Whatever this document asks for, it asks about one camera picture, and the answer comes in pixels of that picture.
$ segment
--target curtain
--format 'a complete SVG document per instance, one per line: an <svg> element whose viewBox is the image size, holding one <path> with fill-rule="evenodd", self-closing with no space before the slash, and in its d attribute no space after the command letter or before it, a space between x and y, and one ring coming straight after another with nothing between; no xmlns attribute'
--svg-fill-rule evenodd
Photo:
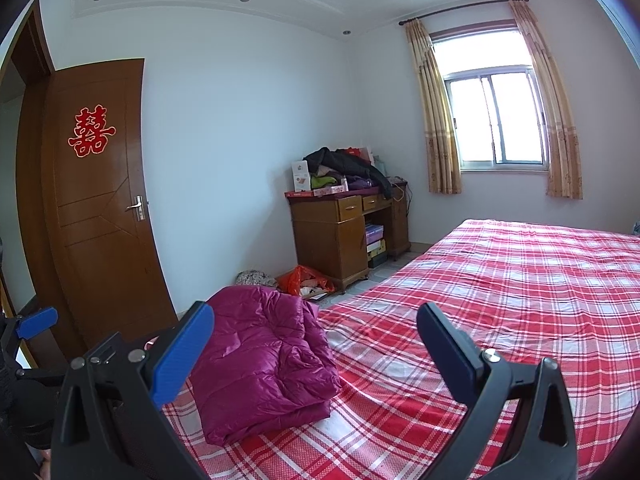
<svg viewBox="0 0 640 480"><path fill-rule="evenodd" d="M433 44L420 20L411 20L404 26L404 30L413 54L414 69L420 86L427 142L429 191L442 194L460 193L462 180L453 118L447 89L433 53Z"/></svg>
<svg viewBox="0 0 640 480"><path fill-rule="evenodd" d="M580 149L572 120L571 108L555 60L538 30L533 12L524 1L510 1L511 10L533 60L542 107L545 115L549 147L549 196L582 198Z"/></svg>

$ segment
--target baseboard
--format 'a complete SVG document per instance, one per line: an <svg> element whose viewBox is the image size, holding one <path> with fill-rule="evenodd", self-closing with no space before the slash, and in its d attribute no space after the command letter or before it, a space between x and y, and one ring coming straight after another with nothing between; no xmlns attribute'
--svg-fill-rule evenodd
<svg viewBox="0 0 640 480"><path fill-rule="evenodd" d="M423 244L420 242L411 242L411 252L424 254L433 247L433 244Z"/></svg>

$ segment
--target wooden door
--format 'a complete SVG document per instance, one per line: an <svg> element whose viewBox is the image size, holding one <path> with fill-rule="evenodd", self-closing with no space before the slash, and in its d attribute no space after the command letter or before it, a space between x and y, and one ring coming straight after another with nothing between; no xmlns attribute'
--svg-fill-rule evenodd
<svg viewBox="0 0 640 480"><path fill-rule="evenodd" d="M176 315L146 208L140 147L143 59L50 76L42 131L42 193L51 253L87 346L132 340ZM141 197L142 205L130 208Z"/></svg>
<svg viewBox="0 0 640 480"><path fill-rule="evenodd" d="M364 216L339 222L336 224L336 229L337 243L340 248L340 277L349 280L356 274L363 272L368 274Z"/></svg>

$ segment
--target bed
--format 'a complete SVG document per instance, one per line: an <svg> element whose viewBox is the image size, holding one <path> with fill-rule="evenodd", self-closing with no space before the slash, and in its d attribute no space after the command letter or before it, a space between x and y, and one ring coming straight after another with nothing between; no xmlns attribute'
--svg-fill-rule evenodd
<svg viewBox="0 0 640 480"><path fill-rule="evenodd" d="M379 286L321 311L342 380L329 419L205 443L190 385L164 407L212 478L414 479L464 413L415 329L434 301L481 348L537 363L556 357L574 409L578 476L613 448L640 402L640 238L468 220ZM489 471L507 405L472 478Z"/></svg>

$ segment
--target white wall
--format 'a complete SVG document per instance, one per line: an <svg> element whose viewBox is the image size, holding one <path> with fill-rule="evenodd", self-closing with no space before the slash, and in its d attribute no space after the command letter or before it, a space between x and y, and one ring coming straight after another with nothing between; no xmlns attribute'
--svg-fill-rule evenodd
<svg viewBox="0 0 640 480"><path fill-rule="evenodd" d="M467 218L629 232L640 219L640 71L594 0L531 0L556 57L580 140L584 199L545 195L546 174L463 173L456 196L428 193L424 127L404 31L388 25L354 38L360 105L375 154L414 192L410 239L434 243ZM445 12L434 32L512 18L507 4Z"/></svg>
<svg viewBox="0 0 640 480"><path fill-rule="evenodd" d="M24 257L18 204L15 197L15 145L22 96L0 104L0 238L2 273L16 310L34 296L33 283Z"/></svg>
<svg viewBox="0 0 640 480"><path fill-rule="evenodd" d="M42 25L50 51L64 48L74 14L74 0L40 0ZM60 67L53 58L56 69Z"/></svg>
<svg viewBox="0 0 640 480"><path fill-rule="evenodd" d="M51 49L57 68L145 58L146 193L175 309L206 300L240 270L294 266L283 196L291 162L361 138L347 45L186 7L114 10L71 25Z"/></svg>

